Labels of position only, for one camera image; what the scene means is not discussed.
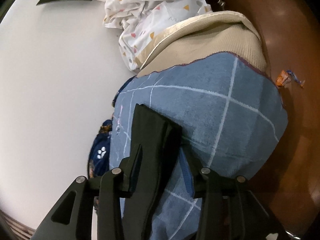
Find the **black pants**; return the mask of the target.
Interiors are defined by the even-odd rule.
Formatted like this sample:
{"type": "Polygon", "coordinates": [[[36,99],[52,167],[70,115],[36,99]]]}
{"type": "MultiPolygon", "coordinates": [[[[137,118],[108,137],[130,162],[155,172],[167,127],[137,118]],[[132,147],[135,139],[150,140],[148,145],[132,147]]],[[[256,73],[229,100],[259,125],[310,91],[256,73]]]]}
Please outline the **black pants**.
{"type": "Polygon", "coordinates": [[[136,105],[131,126],[130,153],[140,164],[132,196],[125,200],[125,239],[149,239],[152,217],[161,201],[180,153],[182,128],[146,105],[136,105]]]}

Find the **navy dog print blanket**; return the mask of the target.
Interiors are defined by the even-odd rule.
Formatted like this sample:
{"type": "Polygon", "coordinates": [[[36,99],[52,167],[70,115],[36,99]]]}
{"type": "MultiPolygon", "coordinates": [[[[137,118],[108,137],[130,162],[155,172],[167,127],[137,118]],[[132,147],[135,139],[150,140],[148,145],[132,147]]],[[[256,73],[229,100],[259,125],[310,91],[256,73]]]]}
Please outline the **navy dog print blanket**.
{"type": "Polygon", "coordinates": [[[89,179],[102,176],[109,170],[112,121],[113,117],[102,123],[93,141],[87,162],[89,179]]]}

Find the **blue checked bed sheet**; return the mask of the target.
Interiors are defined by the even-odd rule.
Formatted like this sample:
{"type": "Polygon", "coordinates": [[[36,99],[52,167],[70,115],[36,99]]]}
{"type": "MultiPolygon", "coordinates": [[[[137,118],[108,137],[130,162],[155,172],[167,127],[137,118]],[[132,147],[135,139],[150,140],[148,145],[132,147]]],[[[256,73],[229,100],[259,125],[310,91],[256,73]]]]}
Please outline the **blue checked bed sheet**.
{"type": "MultiPolygon", "coordinates": [[[[189,150],[203,166],[227,178],[251,179],[287,126],[274,83],[240,57],[216,53],[134,77],[120,90],[112,124],[112,168],[131,155],[136,105],[146,105],[180,125],[180,150],[189,150]]],[[[179,155],[152,217],[149,239],[187,239],[198,229],[202,200],[187,192],[179,155]]]]}

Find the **orange snack wrapper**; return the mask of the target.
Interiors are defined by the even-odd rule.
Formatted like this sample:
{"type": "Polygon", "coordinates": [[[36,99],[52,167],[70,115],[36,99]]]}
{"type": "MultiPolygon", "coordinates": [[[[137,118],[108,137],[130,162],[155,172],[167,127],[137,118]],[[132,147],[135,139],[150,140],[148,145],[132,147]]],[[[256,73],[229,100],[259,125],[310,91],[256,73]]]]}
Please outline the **orange snack wrapper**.
{"type": "Polygon", "coordinates": [[[300,80],[292,70],[282,70],[276,78],[276,85],[278,87],[284,87],[286,84],[294,81],[299,84],[300,87],[304,87],[305,80],[300,80]]]}

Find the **beige mattress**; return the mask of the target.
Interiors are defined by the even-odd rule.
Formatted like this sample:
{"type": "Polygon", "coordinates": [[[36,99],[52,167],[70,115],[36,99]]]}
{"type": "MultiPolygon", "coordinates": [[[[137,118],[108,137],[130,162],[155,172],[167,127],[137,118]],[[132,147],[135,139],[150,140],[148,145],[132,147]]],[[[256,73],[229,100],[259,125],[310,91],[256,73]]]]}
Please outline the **beige mattress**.
{"type": "Polygon", "coordinates": [[[259,33],[249,19],[235,11],[210,12],[176,23],[157,34],[138,54],[138,77],[185,65],[216,53],[239,56],[266,72],[259,33]]]}

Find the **white patterned crumpled sheet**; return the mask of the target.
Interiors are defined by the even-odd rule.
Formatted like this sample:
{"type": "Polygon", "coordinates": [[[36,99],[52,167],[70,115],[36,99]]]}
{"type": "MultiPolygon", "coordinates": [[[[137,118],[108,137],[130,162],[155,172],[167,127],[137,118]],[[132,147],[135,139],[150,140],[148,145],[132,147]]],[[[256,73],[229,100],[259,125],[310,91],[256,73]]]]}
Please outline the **white patterned crumpled sheet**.
{"type": "Polygon", "coordinates": [[[211,11],[206,0],[97,0],[105,3],[104,27],[121,29],[118,44],[132,72],[138,55],[162,31],[211,11]]]}

